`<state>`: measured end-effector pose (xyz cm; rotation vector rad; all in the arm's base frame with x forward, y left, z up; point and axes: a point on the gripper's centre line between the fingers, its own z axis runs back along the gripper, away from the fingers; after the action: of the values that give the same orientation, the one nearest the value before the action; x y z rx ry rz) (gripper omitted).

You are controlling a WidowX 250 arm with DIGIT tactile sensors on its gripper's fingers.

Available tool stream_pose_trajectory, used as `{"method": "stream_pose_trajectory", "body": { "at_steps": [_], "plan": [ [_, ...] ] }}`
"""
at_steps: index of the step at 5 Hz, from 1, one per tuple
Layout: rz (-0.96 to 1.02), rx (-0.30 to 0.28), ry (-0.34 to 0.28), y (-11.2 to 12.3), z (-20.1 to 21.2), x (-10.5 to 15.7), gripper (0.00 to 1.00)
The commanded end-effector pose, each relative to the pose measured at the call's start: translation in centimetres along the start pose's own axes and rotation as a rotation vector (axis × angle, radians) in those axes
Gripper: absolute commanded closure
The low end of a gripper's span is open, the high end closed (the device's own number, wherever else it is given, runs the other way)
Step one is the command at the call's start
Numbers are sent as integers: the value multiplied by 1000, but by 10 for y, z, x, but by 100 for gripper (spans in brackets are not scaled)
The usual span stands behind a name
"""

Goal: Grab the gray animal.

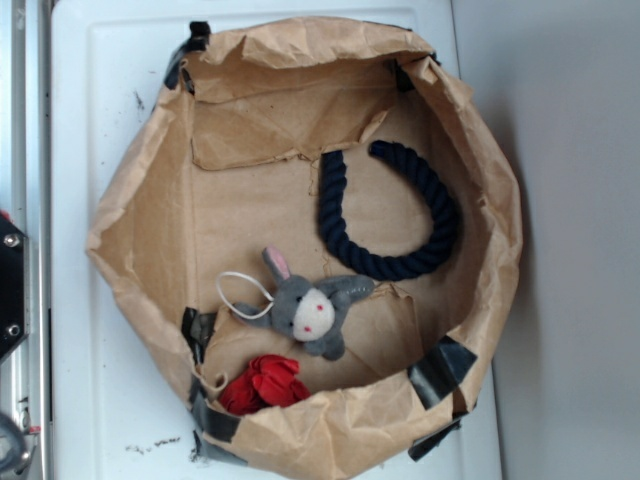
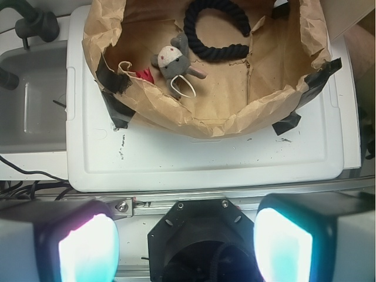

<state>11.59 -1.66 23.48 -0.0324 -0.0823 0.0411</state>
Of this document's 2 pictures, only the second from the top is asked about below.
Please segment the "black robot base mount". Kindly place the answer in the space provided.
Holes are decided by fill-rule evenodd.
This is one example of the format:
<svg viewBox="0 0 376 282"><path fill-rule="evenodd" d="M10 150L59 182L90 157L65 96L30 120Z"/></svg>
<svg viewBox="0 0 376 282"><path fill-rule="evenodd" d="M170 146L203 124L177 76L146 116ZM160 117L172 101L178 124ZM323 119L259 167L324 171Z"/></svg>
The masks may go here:
<svg viewBox="0 0 376 282"><path fill-rule="evenodd" d="M147 235L151 281L263 281L254 223L229 199L177 202Z"/></svg>

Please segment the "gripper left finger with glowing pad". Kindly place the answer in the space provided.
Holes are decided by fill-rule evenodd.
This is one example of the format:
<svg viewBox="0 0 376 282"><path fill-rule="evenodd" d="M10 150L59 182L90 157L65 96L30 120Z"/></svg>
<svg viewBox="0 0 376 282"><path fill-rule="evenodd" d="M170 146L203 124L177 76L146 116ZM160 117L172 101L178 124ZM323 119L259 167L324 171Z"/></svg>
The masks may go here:
<svg viewBox="0 0 376 282"><path fill-rule="evenodd" d="M102 201L1 201L1 281L113 281L119 250Z"/></svg>

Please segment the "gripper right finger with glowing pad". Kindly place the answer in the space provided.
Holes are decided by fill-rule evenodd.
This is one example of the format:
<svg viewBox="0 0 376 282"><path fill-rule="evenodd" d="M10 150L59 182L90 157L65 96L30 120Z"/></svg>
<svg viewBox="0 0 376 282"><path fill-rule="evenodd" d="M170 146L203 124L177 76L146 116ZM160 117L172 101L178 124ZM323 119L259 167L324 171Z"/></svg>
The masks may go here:
<svg viewBox="0 0 376 282"><path fill-rule="evenodd" d="M253 244L264 281L375 281L375 196L268 194Z"/></svg>

